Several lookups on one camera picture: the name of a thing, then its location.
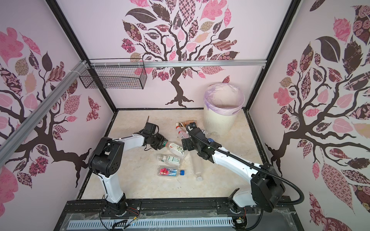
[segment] clear plastic bottle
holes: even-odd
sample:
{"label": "clear plastic bottle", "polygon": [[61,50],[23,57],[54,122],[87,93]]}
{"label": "clear plastic bottle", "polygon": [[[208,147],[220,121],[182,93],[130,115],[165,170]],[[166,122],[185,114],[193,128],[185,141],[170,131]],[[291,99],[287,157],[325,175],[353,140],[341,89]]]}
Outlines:
{"label": "clear plastic bottle", "polygon": [[197,181],[202,181],[203,177],[203,159],[196,152],[190,152],[191,162],[193,164],[193,172]]}
{"label": "clear plastic bottle", "polygon": [[189,138],[190,137],[189,134],[186,133],[186,131],[184,131],[180,126],[177,126],[176,127],[176,131],[181,136],[181,139],[186,139],[186,138]]}
{"label": "clear plastic bottle", "polygon": [[170,155],[166,156],[163,154],[158,154],[157,160],[163,161],[167,165],[170,165],[173,167],[180,167],[180,162],[181,162],[180,158],[176,158]]}
{"label": "clear plastic bottle", "polygon": [[170,166],[165,166],[161,165],[158,166],[157,169],[157,175],[158,176],[178,176],[181,175],[183,176],[185,174],[184,170],[179,170],[178,168],[170,167]]}
{"label": "clear plastic bottle", "polygon": [[172,141],[165,141],[163,143],[163,146],[167,147],[168,150],[172,153],[172,154],[175,154],[176,156],[179,156],[180,158],[184,158],[185,156],[185,152],[184,152],[184,149],[176,144],[175,142],[172,142]]}

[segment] marble floor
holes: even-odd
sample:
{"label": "marble floor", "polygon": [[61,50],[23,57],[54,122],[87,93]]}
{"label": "marble floor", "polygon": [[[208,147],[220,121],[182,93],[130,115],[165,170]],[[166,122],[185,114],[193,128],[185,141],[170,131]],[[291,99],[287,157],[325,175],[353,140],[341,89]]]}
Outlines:
{"label": "marble floor", "polygon": [[[177,144],[181,144],[181,138],[175,128],[176,122],[194,119],[198,127],[203,128],[203,110],[119,111],[109,137],[127,137],[140,131],[148,116],[150,123],[159,126],[160,134]],[[246,160],[262,163],[242,110],[231,131],[216,142]],[[249,185],[231,170],[201,158],[203,181],[197,181],[193,175],[189,152],[180,166],[180,169],[185,170],[184,176],[160,177],[157,175],[157,167],[164,163],[157,160],[157,155],[169,153],[166,148],[144,151],[144,147],[123,153],[118,177],[126,198],[228,197],[236,188]],[[103,194],[104,188],[98,176],[92,174],[82,199],[101,199]]]}

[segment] black cable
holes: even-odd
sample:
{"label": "black cable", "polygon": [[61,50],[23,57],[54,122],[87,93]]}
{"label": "black cable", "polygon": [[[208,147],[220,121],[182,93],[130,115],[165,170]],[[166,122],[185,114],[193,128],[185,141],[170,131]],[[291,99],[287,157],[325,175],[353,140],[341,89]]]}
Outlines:
{"label": "black cable", "polygon": [[302,202],[304,201],[304,199],[305,199],[305,195],[303,194],[302,190],[301,190],[298,186],[296,186],[295,184],[293,184],[292,182],[290,182],[290,181],[288,181],[287,179],[282,178],[282,177],[280,177],[280,176],[278,176],[278,175],[272,174],[272,173],[270,173],[270,172],[266,171],[265,169],[261,169],[261,168],[259,168],[259,167],[256,167],[256,166],[254,166],[253,164],[250,164],[250,163],[246,162],[245,160],[243,160],[243,159],[241,159],[241,158],[239,158],[239,157],[237,157],[237,156],[234,156],[234,155],[233,155],[233,154],[231,154],[230,152],[225,152],[225,151],[223,151],[223,150],[221,150],[221,149],[218,149],[218,148],[216,148],[216,147],[211,146],[209,143],[207,143],[207,142],[205,142],[205,141],[201,140],[200,138],[196,137],[196,136],[195,136],[195,135],[194,135],[194,134],[189,130],[189,128],[188,128],[189,126],[190,126],[190,125],[187,125],[187,126],[186,126],[186,130],[188,131],[189,135],[190,135],[192,138],[195,138],[196,140],[200,141],[201,143],[203,143],[203,144],[207,145],[208,147],[213,148],[214,150],[216,150],[216,151],[218,151],[218,152],[220,152],[220,153],[222,153],[222,154],[225,154],[225,155],[227,155],[227,156],[230,156],[230,157],[234,158],[235,160],[237,160],[237,161],[239,161],[239,162],[241,162],[241,163],[245,164],[246,166],[248,166],[248,167],[250,167],[250,168],[252,168],[252,169],[254,169],[254,170],[257,170],[257,171],[259,171],[259,172],[261,172],[261,173],[264,173],[264,174],[266,174],[266,175],[269,175],[269,176],[272,176],[272,177],[274,177],[274,178],[276,178],[276,179],[281,180],[282,182],[286,183],[287,185],[289,185],[290,187],[292,187],[294,190],[296,190],[296,191],[297,191],[297,193],[299,194],[299,198],[298,198],[297,200],[295,200],[295,201],[279,201],[277,204],[280,204],[280,205],[296,205],[296,204],[300,204],[300,203],[302,203]]}

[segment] trash can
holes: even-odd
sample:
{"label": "trash can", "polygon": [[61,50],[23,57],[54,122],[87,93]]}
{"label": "trash can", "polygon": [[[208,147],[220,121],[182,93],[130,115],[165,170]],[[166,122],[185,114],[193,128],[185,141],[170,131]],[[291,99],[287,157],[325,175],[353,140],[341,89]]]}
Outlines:
{"label": "trash can", "polygon": [[228,133],[244,105],[243,92],[228,83],[209,86],[204,92],[204,127],[220,135]]}

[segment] black wire basket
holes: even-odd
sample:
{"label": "black wire basket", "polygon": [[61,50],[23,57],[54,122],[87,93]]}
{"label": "black wire basket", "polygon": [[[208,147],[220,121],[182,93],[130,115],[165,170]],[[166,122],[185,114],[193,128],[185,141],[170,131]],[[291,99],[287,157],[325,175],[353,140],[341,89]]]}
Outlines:
{"label": "black wire basket", "polygon": [[121,58],[128,60],[120,63],[100,63],[91,65],[80,75],[85,88],[98,88],[94,78],[98,78],[103,88],[144,89],[147,80],[142,58]]}

